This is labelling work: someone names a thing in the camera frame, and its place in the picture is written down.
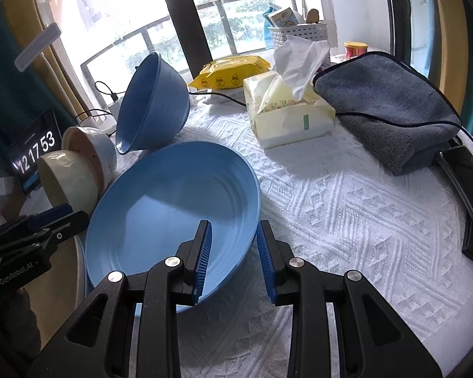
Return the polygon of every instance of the white bedspread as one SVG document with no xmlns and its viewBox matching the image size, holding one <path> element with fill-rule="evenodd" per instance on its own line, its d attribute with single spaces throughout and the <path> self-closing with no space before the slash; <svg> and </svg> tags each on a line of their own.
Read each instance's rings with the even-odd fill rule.
<svg viewBox="0 0 473 378">
<path fill-rule="evenodd" d="M 324 137 L 264 152 L 239 105 L 192 107 L 176 139 L 186 140 L 218 142 L 247 158 L 261 186 L 261 218 L 275 237 L 320 270 L 360 270 L 444 375 L 469 352 L 473 263 L 460 249 L 465 212 L 439 168 L 394 177 L 339 123 Z M 118 170 L 140 156 L 120 157 Z M 253 245 L 220 291 L 179 314 L 183 377 L 285 377 L 290 334 L 291 308 L 270 303 Z M 331 347 L 338 376 L 333 334 Z"/>
</svg>

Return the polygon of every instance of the microfiber cloth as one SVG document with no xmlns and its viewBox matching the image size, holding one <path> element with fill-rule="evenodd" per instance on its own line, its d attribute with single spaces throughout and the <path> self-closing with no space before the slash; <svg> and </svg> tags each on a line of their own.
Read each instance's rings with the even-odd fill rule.
<svg viewBox="0 0 473 378">
<path fill-rule="evenodd" d="M 458 113 L 447 98 L 414 69 L 383 52 L 368 52 L 314 77 L 315 91 L 339 112 L 364 112 L 414 124 L 447 120 Z M 362 116 L 339 116 L 342 125 L 394 175 L 431 165 L 459 129 L 450 125 L 398 128 Z"/>
</svg>

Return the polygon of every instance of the white bowl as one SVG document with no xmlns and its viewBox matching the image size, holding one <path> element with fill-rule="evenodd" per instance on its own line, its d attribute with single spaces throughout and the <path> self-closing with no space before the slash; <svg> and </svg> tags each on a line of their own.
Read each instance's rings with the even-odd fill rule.
<svg viewBox="0 0 473 378">
<path fill-rule="evenodd" d="M 98 179 L 98 194 L 101 197 L 115 176 L 117 155 L 110 138 L 101 130 L 73 126 L 63 134 L 61 148 L 83 155 L 93 167 Z"/>
<path fill-rule="evenodd" d="M 77 152 L 56 151 L 38 160 L 39 177 L 53 206 L 68 203 L 74 212 L 91 215 L 98 201 L 98 182 L 89 161 Z"/>
</svg>

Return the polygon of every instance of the box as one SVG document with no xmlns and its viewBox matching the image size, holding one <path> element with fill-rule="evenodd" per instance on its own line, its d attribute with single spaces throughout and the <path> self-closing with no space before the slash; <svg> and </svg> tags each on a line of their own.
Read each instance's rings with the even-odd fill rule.
<svg viewBox="0 0 473 378">
<path fill-rule="evenodd" d="M 291 8 L 283 8 L 268 14 L 268 18 L 276 27 L 291 27 L 298 25 L 298 19 Z"/>
<path fill-rule="evenodd" d="M 335 110 L 311 85 L 300 100 L 275 71 L 243 80 L 251 129 L 263 149 L 322 136 L 334 127 Z"/>
</svg>

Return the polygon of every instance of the black cable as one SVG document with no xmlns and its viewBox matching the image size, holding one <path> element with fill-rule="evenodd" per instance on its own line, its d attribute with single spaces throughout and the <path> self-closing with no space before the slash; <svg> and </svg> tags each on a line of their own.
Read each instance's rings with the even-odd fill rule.
<svg viewBox="0 0 473 378">
<path fill-rule="evenodd" d="M 450 126 L 455 126 L 456 128 L 463 131 L 468 136 L 468 138 L 471 139 L 471 142 L 473 142 L 473 137 L 471 136 L 471 134 L 463 126 L 452 121 L 441 120 L 441 121 L 429 121 L 429 122 L 420 122 L 420 123 L 397 123 L 397 122 L 389 121 L 384 118 L 380 118 L 379 116 L 366 114 L 364 112 L 349 112 L 349 111 L 337 112 L 336 115 L 337 116 L 362 116 L 364 118 L 373 119 L 375 121 L 383 122 L 387 125 L 396 126 L 398 128 L 419 128 L 421 126 L 429 126 L 429 125 L 450 125 Z"/>
<path fill-rule="evenodd" d="M 233 102 L 236 102 L 239 105 L 247 107 L 247 105 L 243 102 L 240 102 L 239 100 L 236 100 L 235 98 L 232 98 L 229 95 L 221 94 L 219 92 L 190 92 L 189 95 L 219 95 L 220 97 L 228 98 L 229 100 L 232 100 Z"/>
<path fill-rule="evenodd" d="M 112 89 L 110 89 L 109 86 L 106 83 L 104 83 L 102 81 L 97 81 L 97 82 L 95 82 L 95 87 L 96 87 L 96 83 L 104 84 L 109 89 L 109 91 L 112 92 Z M 101 90 L 99 90 L 99 92 L 101 92 L 102 94 L 110 95 L 107 92 L 102 92 Z M 247 107 L 247 105 L 244 104 L 243 102 L 240 102 L 239 100 L 236 100 L 235 98 L 232 98 L 229 95 L 221 94 L 220 92 L 189 92 L 189 95 L 219 95 L 220 97 L 227 98 L 227 99 L 232 100 L 233 102 L 235 102 L 239 105 Z M 351 112 L 351 111 L 337 112 L 336 116 L 362 116 L 363 118 L 372 119 L 372 120 L 375 120 L 375 121 L 385 123 L 387 125 L 396 126 L 398 128 L 419 128 L 421 126 L 429 126 L 429 125 L 450 125 L 450 126 L 455 126 L 457 129 L 463 131 L 468 136 L 468 138 L 471 140 L 471 142 L 473 142 L 473 137 L 471 136 L 471 134 L 462 125 L 459 125 L 458 123 L 455 123 L 455 122 L 452 122 L 452 121 L 441 120 L 441 121 L 429 121 L 429 122 L 419 122 L 419 123 L 398 123 L 398 122 L 389 121 L 389 120 L 381 118 L 379 116 L 366 114 L 364 112 Z"/>
<path fill-rule="evenodd" d="M 98 112 L 101 112 L 99 113 L 98 115 L 91 115 L 91 112 L 93 111 L 98 111 Z M 81 115 L 84 115 L 84 114 L 88 114 L 89 116 L 104 116 L 104 115 L 112 115 L 111 112 L 109 111 L 105 111 L 103 109 L 88 109 L 87 111 L 84 111 L 84 112 L 81 112 L 79 113 L 78 115 L 76 115 L 76 118 L 79 118 Z M 114 130 L 114 132 L 112 132 L 111 134 L 107 134 L 107 136 L 112 136 L 115 134 L 117 129 Z"/>
<path fill-rule="evenodd" d="M 110 92 L 104 92 L 104 91 L 102 91 L 102 90 L 99 90 L 98 87 L 96 86 L 97 83 L 102 83 L 102 84 L 104 84 Z M 112 89 L 110 89 L 110 87 L 109 87 L 105 82 L 103 82 L 103 81 L 95 81 L 95 88 L 96 88 L 96 90 L 97 90 L 99 93 L 105 94 L 105 95 L 112 95 L 112 94 L 119 95 L 119 94 L 124 94 L 124 93 L 126 93 L 125 90 L 124 90 L 123 92 L 114 92 L 114 91 L 113 91 Z"/>
<path fill-rule="evenodd" d="M 93 112 L 93 111 L 101 112 L 101 114 L 99 114 L 99 115 L 91 115 L 91 112 Z M 81 112 L 81 113 L 77 114 L 77 115 L 76 115 L 76 118 L 79 118 L 81 115 L 84 115 L 84 114 L 87 114 L 88 116 L 112 115 L 111 112 L 106 111 L 106 110 L 104 110 L 104 109 L 96 109 L 96 108 L 93 108 L 93 109 L 88 109 L 87 111 L 84 111 L 84 112 Z"/>
</svg>

